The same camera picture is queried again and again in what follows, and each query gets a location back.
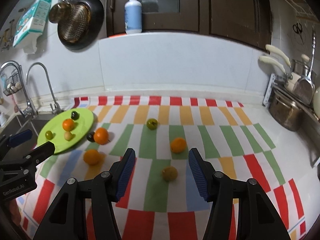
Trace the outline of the yellow-green round fruit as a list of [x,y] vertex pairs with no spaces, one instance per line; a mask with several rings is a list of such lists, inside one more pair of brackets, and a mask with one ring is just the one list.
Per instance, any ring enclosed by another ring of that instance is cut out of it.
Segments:
[[52,133],[52,131],[47,131],[47,132],[45,133],[45,137],[46,137],[47,140],[52,140],[52,139],[53,139],[53,133]]

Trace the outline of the yellow lemon fruit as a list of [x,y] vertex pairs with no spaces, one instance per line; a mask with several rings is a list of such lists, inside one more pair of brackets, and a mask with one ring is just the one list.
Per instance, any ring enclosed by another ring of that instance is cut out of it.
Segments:
[[65,131],[64,133],[64,139],[66,141],[71,141],[73,139],[74,135],[70,131]]

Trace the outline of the small orange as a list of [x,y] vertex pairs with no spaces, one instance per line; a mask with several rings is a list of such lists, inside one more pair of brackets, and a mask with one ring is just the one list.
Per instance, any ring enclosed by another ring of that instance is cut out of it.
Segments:
[[178,137],[171,141],[170,149],[172,153],[180,154],[187,148],[187,142],[184,138]]
[[62,122],[62,127],[65,131],[72,131],[75,128],[75,122],[71,118],[65,119]]

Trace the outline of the dark plum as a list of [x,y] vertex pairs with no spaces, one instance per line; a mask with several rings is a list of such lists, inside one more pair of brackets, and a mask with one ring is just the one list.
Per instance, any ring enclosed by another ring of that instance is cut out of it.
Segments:
[[94,135],[95,135],[95,132],[89,132],[86,136],[86,139],[90,142],[95,142],[95,139],[94,139]]
[[79,113],[77,111],[72,111],[71,112],[71,119],[72,120],[78,120],[79,119]]

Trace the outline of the large orange with stem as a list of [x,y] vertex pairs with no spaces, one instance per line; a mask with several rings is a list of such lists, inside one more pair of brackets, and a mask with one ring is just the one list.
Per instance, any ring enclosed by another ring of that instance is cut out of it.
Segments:
[[99,127],[93,135],[94,141],[99,145],[105,145],[109,142],[109,133],[107,129]]

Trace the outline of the green round plate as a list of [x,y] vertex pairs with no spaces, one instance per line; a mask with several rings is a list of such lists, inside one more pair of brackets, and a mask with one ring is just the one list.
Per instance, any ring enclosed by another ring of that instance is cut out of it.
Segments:
[[37,146],[52,142],[55,154],[78,143],[91,129],[94,114],[86,108],[75,108],[62,112],[49,120],[39,132]]

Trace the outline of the orange near plate front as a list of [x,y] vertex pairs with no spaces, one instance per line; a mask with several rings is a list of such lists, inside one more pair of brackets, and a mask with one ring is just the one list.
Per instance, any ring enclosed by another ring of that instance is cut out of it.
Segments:
[[101,155],[97,150],[90,149],[84,153],[83,161],[88,165],[94,166],[101,161]]

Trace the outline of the brownish green round fruit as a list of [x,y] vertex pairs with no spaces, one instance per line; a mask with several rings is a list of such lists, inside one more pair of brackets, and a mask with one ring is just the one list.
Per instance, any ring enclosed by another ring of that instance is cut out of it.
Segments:
[[162,170],[162,178],[165,181],[174,181],[178,176],[178,171],[173,166],[167,166]]

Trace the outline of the stainless steel pot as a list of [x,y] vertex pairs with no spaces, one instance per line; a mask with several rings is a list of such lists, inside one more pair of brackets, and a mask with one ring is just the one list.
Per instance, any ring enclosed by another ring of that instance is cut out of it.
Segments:
[[274,90],[269,111],[272,117],[289,131],[298,131],[304,120],[304,111],[278,90]]

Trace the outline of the teal white paper box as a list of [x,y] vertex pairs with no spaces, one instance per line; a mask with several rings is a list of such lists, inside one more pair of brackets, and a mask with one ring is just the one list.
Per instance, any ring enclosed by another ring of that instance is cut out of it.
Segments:
[[13,47],[25,54],[35,54],[37,39],[43,34],[52,0],[36,0],[22,15],[16,25]]

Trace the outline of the metal dish rack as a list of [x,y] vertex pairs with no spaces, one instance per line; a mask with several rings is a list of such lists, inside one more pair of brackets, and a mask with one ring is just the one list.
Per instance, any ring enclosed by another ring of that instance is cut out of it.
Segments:
[[308,116],[310,116],[312,120],[314,120],[315,122],[319,122],[319,117],[316,115],[313,108],[309,105],[306,105],[301,100],[299,100],[299,98],[297,98],[294,94],[286,90],[284,87],[284,81],[285,79],[283,77],[274,73],[271,74],[262,105],[268,108],[271,103],[271,95],[273,92],[277,90],[281,92],[283,95],[287,96],[291,101],[293,101],[296,104],[296,106],[301,108]]

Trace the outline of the cream white kettle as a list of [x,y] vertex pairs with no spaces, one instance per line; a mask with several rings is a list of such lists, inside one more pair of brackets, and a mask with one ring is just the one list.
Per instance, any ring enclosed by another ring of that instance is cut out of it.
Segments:
[[317,118],[320,119],[320,87],[315,90],[313,95],[313,110],[317,115]]

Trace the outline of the steel spatula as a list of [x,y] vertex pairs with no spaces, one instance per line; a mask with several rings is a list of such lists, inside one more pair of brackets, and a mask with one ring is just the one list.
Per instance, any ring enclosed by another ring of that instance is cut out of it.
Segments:
[[306,105],[310,105],[314,92],[315,85],[312,81],[312,69],[315,58],[315,50],[316,50],[316,30],[315,27],[312,27],[312,40],[311,40],[311,61],[310,68],[307,76],[302,76],[295,84],[293,88],[293,93],[296,97],[298,97],[302,102]]

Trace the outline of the black frying pan hanging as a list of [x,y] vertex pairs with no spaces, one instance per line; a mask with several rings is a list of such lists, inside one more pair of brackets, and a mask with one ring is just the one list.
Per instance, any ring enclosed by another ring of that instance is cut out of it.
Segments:
[[104,21],[100,0],[74,0],[58,3],[62,16],[57,22],[61,43],[69,50],[82,50],[97,38]]

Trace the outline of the black scissors on wall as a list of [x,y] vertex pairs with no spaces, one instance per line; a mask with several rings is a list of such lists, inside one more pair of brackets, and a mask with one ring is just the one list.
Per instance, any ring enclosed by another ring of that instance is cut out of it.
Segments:
[[297,22],[296,24],[294,24],[292,26],[292,29],[295,32],[295,34],[297,34],[300,37],[302,44],[304,44],[303,35],[302,35],[302,33],[303,33],[302,25],[299,22]]

